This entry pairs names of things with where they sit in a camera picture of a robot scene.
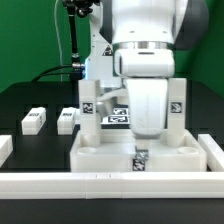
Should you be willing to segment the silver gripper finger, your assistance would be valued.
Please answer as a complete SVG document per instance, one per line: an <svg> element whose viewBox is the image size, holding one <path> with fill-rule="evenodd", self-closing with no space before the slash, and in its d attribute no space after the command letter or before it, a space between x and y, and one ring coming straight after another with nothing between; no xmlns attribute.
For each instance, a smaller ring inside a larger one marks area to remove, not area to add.
<svg viewBox="0 0 224 224"><path fill-rule="evenodd" d="M134 137L135 151L144 149L144 141L139 137Z"/></svg>

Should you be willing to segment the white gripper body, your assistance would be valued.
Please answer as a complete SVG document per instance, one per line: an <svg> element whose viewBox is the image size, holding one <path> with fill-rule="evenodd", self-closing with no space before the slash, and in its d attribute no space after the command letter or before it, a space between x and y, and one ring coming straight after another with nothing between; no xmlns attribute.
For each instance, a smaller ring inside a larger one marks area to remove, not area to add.
<svg viewBox="0 0 224 224"><path fill-rule="evenodd" d="M168 80L127 80L130 128L136 138L157 138L166 121Z"/></svg>

